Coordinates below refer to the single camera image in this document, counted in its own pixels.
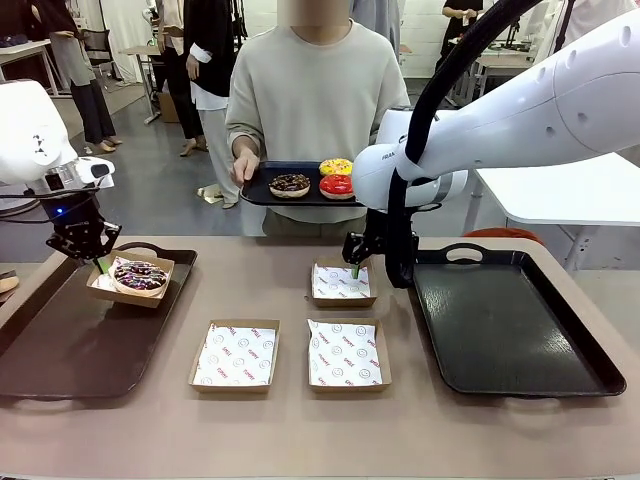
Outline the person right hand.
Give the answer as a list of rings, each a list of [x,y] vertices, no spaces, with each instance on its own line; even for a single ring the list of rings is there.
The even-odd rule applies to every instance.
[[[252,152],[242,153],[233,164],[232,178],[236,185],[243,186],[249,182],[260,164],[260,159]]]

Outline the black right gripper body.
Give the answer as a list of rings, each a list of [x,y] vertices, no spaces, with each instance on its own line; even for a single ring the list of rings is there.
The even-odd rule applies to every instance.
[[[386,212],[368,209],[366,214],[366,234],[383,235],[388,239],[388,214]]]

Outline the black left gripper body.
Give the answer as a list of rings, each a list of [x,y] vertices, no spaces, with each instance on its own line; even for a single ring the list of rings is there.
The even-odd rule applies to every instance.
[[[56,233],[99,224],[99,203],[94,193],[70,193],[43,198],[40,204]]]

